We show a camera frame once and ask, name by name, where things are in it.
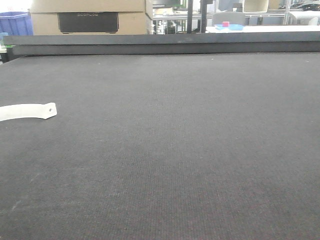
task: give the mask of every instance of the pink object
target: pink object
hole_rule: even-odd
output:
[[[229,27],[230,22],[229,21],[223,21],[222,22],[222,27]]]

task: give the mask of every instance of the black felt surface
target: black felt surface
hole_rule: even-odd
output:
[[[1,240],[318,240],[319,53],[0,65]]]

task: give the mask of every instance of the white plastic strip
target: white plastic strip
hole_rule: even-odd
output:
[[[48,104],[19,104],[0,107],[0,122],[10,119],[48,119],[57,115],[54,102]]]

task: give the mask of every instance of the black pole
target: black pole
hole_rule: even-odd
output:
[[[201,33],[206,33],[207,28],[207,0],[201,0]]]
[[[186,32],[188,34],[192,33],[192,12],[194,8],[194,0],[188,0],[188,19],[187,19],[187,27]]]

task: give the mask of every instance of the black label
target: black label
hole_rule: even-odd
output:
[[[119,30],[117,12],[59,12],[62,33],[116,33]]]

